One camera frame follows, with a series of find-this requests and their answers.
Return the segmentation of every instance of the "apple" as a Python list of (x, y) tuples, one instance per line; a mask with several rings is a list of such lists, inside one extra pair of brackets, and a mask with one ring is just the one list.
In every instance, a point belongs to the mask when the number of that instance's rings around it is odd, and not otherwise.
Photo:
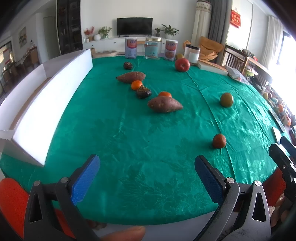
[(190, 68), (190, 63), (188, 59), (179, 58), (175, 61), (175, 68), (180, 72), (187, 72)]
[(176, 54), (176, 60), (179, 59), (179, 58), (184, 58), (184, 55), (181, 54), (181, 53)]

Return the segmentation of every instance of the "red decoration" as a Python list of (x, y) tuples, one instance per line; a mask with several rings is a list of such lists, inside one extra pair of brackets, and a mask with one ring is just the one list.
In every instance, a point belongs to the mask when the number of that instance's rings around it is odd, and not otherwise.
[(231, 15), (230, 15), (230, 23), (237, 28), (239, 28), (240, 25), (240, 14), (235, 12), (234, 10), (231, 10)]

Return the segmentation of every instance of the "can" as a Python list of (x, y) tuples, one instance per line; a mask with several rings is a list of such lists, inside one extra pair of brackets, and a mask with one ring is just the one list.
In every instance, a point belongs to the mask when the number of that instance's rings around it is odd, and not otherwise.
[(177, 51), (177, 40), (167, 40), (165, 43), (165, 60), (174, 61)]
[(137, 57), (137, 38), (126, 38), (126, 58)]

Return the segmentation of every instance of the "red apple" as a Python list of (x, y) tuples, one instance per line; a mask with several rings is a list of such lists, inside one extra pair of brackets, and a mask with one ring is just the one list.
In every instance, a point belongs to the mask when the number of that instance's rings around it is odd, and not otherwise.
[(175, 61), (175, 68), (180, 72), (187, 72), (190, 68), (190, 63), (185, 58), (179, 58)]

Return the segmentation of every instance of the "gold lid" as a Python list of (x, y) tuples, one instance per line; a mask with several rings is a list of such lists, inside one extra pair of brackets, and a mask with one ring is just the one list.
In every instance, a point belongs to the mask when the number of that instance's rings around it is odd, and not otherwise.
[(155, 41), (155, 42), (161, 42), (163, 39), (159, 37), (146, 37), (145, 40), (147, 41)]

